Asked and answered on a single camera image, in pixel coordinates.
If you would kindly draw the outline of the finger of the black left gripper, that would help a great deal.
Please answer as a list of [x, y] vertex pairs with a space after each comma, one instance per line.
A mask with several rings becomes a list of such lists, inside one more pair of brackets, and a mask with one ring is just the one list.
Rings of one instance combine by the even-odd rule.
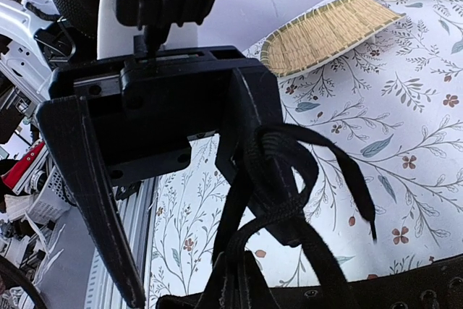
[[129, 307], [144, 307], [145, 290], [116, 209], [86, 101], [77, 96], [45, 101], [35, 116], [46, 147], [120, 295]]

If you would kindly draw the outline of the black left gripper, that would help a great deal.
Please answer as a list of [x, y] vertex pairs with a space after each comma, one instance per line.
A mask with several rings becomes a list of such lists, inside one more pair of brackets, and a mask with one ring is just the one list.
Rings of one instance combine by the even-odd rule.
[[[86, 101], [111, 186], [177, 172], [191, 161], [190, 143], [219, 135], [216, 168], [232, 182], [262, 126], [281, 124], [276, 78], [233, 46], [120, 56], [56, 69], [50, 100]], [[251, 188], [247, 207], [268, 213], [297, 193], [289, 165], [271, 159], [271, 192]]]

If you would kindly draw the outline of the black shoelace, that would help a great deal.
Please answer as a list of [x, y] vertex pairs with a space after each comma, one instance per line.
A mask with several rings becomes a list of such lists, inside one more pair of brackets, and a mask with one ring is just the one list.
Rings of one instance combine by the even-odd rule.
[[357, 163], [329, 139], [294, 124], [259, 127], [245, 144], [244, 166], [229, 189], [213, 247], [213, 273], [200, 308], [277, 308], [245, 245], [254, 233], [286, 223], [299, 240], [328, 308], [359, 304], [338, 261], [305, 220], [303, 209], [318, 179], [318, 165], [304, 144], [334, 154], [354, 202], [375, 230], [375, 206]]

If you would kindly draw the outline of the black shoe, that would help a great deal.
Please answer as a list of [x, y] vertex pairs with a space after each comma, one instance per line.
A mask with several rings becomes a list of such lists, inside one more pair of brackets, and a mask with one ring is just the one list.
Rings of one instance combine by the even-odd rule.
[[[349, 283], [353, 308], [461, 308], [462, 257]], [[203, 292], [164, 295], [157, 308], [330, 308], [321, 286], [270, 288], [251, 253], [232, 271], [220, 255]]]

